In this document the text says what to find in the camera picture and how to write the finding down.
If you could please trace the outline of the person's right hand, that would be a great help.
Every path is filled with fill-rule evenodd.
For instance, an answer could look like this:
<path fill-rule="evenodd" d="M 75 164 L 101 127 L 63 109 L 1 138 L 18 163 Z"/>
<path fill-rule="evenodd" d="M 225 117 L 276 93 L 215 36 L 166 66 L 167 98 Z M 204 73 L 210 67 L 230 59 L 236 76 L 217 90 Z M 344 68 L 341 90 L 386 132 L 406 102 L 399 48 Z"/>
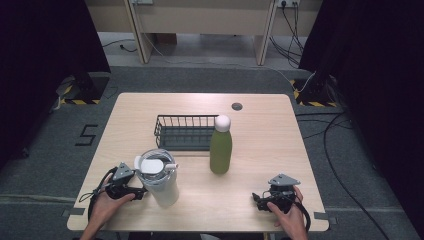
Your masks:
<path fill-rule="evenodd" d="M 298 187 L 294 186 L 294 190 L 296 193 L 295 203 L 287 213 L 280 211 L 279 208 L 271 202 L 268 202 L 267 205 L 271 212 L 277 217 L 277 221 L 274 223 L 275 227 L 281 227 L 287 236 L 308 236 L 304 222 L 304 214 L 299 208 L 299 205 L 303 201 L 303 195 Z"/>

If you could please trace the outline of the black stand base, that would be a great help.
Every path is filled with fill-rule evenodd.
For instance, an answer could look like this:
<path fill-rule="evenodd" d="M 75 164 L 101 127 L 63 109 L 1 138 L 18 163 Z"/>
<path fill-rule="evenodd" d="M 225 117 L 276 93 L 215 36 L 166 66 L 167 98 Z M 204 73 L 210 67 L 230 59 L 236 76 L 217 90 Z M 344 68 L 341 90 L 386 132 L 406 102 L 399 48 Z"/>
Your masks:
<path fill-rule="evenodd" d="M 317 82 L 310 76 L 306 79 L 290 80 L 298 105 L 313 107 L 336 107 L 334 94 L 326 82 Z"/>
<path fill-rule="evenodd" d="M 83 79 L 66 77 L 56 90 L 57 103 L 72 105 L 98 104 L 110 79 L 109 72 L 88 72 Z"/>

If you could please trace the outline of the grey tape strip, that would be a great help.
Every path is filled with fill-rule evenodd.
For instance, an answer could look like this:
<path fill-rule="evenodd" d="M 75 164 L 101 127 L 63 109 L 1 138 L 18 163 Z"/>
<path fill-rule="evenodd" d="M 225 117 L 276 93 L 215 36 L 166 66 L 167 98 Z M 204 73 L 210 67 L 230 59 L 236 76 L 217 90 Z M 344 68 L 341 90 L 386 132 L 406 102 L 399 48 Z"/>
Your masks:
<path fill-rule="evenodd" d="M 80 216 L 80 215 L 83 215 L 83 214 L 84 214 L 84 212 L 85 212 L 85 208 L 71 208 L 71 209 L 65 209 L 65 210 L 62 212 L 62 216 L 63 216 L 63 217 L 69 217 L 69 216 L 72 216 L 72 215 Z"/>
<path fill-rule="evenodd" d="M 315 212 L 314 218 L 317 220 L 327 220 L 330 225 L 336 225 L 337 224 L 337 218 L 334 216 L 329 215 L 325 212 Z"/>

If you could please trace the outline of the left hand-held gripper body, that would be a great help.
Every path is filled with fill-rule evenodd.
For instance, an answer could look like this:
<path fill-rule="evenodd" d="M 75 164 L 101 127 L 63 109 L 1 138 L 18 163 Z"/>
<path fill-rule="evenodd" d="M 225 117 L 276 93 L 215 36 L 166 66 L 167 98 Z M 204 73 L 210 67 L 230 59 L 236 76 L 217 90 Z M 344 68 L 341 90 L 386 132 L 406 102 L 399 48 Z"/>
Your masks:
<path fill-rule="evenodd" d="M 107 180 L 105 185 L 107 195 L 112 199 L 120 199 L 127 194 L 136 193 L 134 188 L 128 186 L 133 176 L 134 171 L 121 162 L 113 168 L 112 175 Z"/>

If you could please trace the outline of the beige background desk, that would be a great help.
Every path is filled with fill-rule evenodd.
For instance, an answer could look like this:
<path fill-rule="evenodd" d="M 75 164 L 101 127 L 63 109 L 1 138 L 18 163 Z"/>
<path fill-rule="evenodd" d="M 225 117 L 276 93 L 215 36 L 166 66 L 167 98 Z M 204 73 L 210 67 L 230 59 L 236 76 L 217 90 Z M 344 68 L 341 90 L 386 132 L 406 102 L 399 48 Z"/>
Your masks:
<path fill-rule="evenodd" d="M 96 30 L 131 32 L 140 62 L 147 64 L 157 33 L 221 34 L 253 38 L 256 63 L 265 63 L 269 38 L 307 37 L 323 0 L 277 8 L 277 0 L 84 0 Z"/>

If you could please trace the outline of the white tumbler with straw lid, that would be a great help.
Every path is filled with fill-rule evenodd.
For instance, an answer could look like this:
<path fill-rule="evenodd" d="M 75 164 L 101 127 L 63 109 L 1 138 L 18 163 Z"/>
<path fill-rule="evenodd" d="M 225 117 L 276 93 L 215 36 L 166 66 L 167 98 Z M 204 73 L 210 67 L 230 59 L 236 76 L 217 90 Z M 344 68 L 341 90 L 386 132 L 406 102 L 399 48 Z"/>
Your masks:
<path fill-rule="evenodd" d="M 159 206 L 169 207 L 178 200 L 178 164 L 167 150 L 152 149 L 136 156 L 134 167 L 137 177 Z"/>

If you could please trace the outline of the person's left hand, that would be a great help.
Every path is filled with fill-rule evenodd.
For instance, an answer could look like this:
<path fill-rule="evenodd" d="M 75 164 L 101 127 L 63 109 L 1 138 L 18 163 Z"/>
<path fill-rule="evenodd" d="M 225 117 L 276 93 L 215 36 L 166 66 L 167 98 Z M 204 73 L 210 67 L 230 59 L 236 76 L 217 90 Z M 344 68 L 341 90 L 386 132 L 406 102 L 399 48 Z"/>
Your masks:
<path fill-rule="evenodd" d="M 130 193 L 119 199 L 113 199 L 106 193 L 104 188 L 101 188 L 92 208 L 88 224 L 91 227 L 100 229 L 121 206 L 133 200 L 134 197 L 135 195 Z"/>

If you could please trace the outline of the dark curtain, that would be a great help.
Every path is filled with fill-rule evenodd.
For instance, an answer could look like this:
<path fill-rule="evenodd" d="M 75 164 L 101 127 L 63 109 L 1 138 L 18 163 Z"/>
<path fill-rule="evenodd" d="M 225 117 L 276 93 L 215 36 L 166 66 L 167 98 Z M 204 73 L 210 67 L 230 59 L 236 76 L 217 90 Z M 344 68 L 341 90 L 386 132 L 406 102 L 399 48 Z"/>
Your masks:
<path fill-rule="evenodd" d="M 85 0 L 0 0 L 0 169 L 73 76 L 110 70 Z"/>
<path fill-rule="evenodd" d="M 424 240 L 424 0 L 322 0 L 300 66 L 336 78 Z"/>

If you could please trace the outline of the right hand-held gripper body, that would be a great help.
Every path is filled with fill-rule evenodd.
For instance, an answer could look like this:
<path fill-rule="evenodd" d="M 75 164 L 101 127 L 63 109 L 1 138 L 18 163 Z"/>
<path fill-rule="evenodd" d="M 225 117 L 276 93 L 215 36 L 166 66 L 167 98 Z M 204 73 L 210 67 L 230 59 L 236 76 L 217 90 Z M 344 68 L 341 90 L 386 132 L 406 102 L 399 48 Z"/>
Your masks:
<path fill-rule="evenodd" d="M 280 211 L 287 213 L 295 203 L 296 193 L 294 186 L 299 181 L 283 173 L 278 174 L 268 181 L 270 188 L 267 201 L 276 205 Z"/>

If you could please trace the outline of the green bottle with white cap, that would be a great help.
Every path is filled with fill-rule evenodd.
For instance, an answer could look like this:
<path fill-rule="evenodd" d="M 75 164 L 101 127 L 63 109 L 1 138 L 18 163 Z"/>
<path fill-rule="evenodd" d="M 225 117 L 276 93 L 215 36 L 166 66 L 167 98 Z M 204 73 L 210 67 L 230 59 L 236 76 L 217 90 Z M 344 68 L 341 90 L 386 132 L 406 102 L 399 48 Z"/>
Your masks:
<path fill-rule="evenodd" d="M 226 115 L 215 119 L 215 130 L 210 141 L 210 169 L 215 174 L 229 170 L 232 154 L 231 120 Z"/>

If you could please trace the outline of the black wire basket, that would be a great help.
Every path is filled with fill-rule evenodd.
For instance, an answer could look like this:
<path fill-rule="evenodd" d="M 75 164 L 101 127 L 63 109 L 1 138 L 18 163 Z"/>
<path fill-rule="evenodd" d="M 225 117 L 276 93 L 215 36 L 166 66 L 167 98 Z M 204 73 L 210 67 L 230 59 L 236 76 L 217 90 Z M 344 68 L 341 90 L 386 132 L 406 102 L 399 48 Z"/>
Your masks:
<path fill-rule="evenodd" d="M 216 115 L 158 115 L 154 136 L 168 151 L 208 151 Z"/>

